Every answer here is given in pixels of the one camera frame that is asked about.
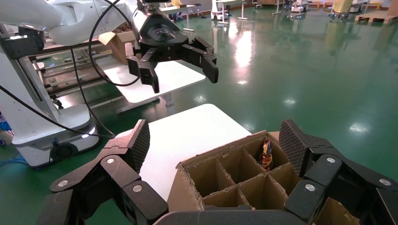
table leg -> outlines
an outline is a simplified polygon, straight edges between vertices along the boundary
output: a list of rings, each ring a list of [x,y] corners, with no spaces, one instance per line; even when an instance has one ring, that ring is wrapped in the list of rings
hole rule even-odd
[[[189,28],[189,8],[187,7],[187,28],[183,28],[184,31],[194,32],[195,30]]]
[[[244,5],[245,5],[245,2],[242,1],[242,16],[237,18],[237,19],[239,19],[239,20],[247,20],[247,18],[244,18],[244,17],[243,17],[243,9],[245,8]]]
[[[228,24],[227,22],[224,22],[224,16],[225,16],[225,12],[224,12],[224,2],[221,3],[221,8],[222,8],[222,22],[219,22],[221,24]]]
[[[174,102],[171,93],[163,95],[162,99],[166,101],[167,114],[169,116],[175,114],[176,108],[174,107]]]
[[[304,13],[301,12],[302,9],[303,9],[303,1],[301,1],[300,3],[300,8],[298,9],[298,14],[296,16],[304,15]]]
[[[366,13],[366,11],[367,11],[367,7],[369,6],[369,2],[370,2],[370,0],[367,0],[366,7],[365,7],[365,10],[363,11],[363,14],[365,14],[365,13]]]
[[[279,0],[278,0],[278,2],[276,3],[276,12],[272,13],[272,15],[276,15],[276,14],[279,14],[279,13],[282,13],[282,11],[279,12]]]

cardboard box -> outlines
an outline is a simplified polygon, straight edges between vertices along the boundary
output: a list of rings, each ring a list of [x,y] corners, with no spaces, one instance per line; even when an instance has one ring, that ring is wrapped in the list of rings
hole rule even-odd
[[[279,132],[261,131],[180,162],[168,197],[169,211],[204,210],[206,206],[283,210],[301,180],[278,144]],[[273,164],[266,171],[257,159],[266,138],[273,143]],[[328,199],[315,222],[358,225],[337,201]]]
[[[391,0],[387,15],[398,15],[398,0]]]
[[[98,40],[103,45],[110,45],[113,56],[124,65],[127,65],[126,48],[124,47],[124,45],[126,43],[131,43],[133,46],[133,42],[136,40],[136,38],[132,31],[118,34],[108,32],[99,35]]]

colorful wires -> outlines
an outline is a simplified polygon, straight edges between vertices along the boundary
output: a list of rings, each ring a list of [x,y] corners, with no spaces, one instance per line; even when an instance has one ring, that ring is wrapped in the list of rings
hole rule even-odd
[[[272,167],[272,142],[270,139],[265,139],[263,143],[263,153],[261,154],[261,165],[264,169],[270,170]]]

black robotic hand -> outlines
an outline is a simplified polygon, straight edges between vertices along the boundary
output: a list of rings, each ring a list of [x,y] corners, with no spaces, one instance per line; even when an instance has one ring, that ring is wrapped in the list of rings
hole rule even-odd
[[[160,91],[155,72],[158,62],[184,60],[202,68],[205,76],[217,83],[217,58],[209,43],[200,37],[190,41],[158,8],[138,6],[132,22],[137,40],[134,55],[127,56],[129,71],[139,76],[143,84],[151,85],[155,93]]]

robotic arm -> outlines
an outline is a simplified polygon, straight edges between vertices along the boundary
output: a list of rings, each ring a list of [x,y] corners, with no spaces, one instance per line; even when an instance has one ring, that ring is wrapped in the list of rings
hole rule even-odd
[[[157,63],[184,60],[201,67],[210,81],[216,83],[218,68],[212,46],[199,37],[190,41],[160,11],[158,3],[169,0],[142,1],[120,0],[115,4],[131,21],[136,38],[134,55],[128,56],[130,73],[139,76],[143,84],[152,85],[158,93],[154,71]],[[76,45],[89,39],[96,21],[109,7],[104,0],[0,0],[0,5],[0,23],[46,31],[61,45]],[[94,35],[112,31],[124,22],[124,17],[112,8]]]

